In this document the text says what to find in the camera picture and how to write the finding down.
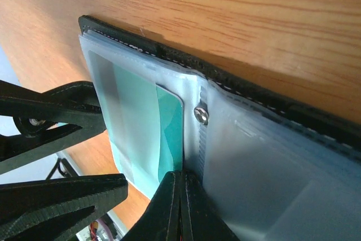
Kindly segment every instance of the black leather edge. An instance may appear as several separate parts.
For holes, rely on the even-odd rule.
[[[179,51],[159,42],[130,33],[91,16],[79,18],[81,32],[96,31],[112,40],[144,54],[154,55],[169,62],[198,70],[208,79],[216,82],[222,89],[236,94],[252,102],[261,104],[282,118],[301,124],[312,132],[325,135],[336,141],[343,149],[342,153],[352,160],[361,163],[361,125],[342,119],[328,112],[282,96],[271,90],[260,87],[242,78],[236,77],[200,58]]]

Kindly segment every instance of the wooden table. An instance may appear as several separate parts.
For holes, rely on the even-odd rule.
[[[83,14],[361,122],[361,0],[0,0],[0,44],[23,86],[90,79]],[[116,172],[106,133],[70,153],[86,174]],[[131,187],[115,211],[131,227],[147,204]]]

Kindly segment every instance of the wallet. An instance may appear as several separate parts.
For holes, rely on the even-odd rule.
[[[79,24],[115,164],[148,198],[186,168],[241,240],[359,240],[360,125],[91,16]]]

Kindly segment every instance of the silver rivet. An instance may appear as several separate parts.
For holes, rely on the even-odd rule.
[[[199,121],[203,125],[208,124],[209,115],[205,107],[202,105],[198,105],[194,109],[194,116],[196,117],[197,121]]]
[[[29,119],[29,122],[34,126],[39,126],[45,123],[45,121],[37,119]]]

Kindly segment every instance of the card holder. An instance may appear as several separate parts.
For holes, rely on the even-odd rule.
[[[142,193],[184,167],[242,240],[358,240],[359,125],[89,16],[80,26],[115,163]],[[166,133],[161,113],[179,111]]]

